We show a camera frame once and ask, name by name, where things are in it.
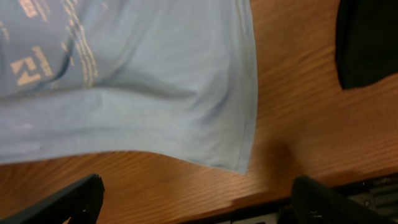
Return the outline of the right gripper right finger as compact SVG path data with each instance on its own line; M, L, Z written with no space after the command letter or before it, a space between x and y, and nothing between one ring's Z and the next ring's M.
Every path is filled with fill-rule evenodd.
M291 205L280 213L278 224L395 224L393 219L382 216L307 176L294 180Z

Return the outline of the light blue printed t-shirt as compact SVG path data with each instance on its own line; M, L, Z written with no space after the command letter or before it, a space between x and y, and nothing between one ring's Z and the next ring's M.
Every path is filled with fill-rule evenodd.
M245 173L251 3L2 1L1 162L144 151Z

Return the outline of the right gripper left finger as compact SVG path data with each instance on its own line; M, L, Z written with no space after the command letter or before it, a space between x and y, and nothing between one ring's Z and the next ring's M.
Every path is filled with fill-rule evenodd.
M96 224L103 200L102 178L91 174L3 218L1 224Z

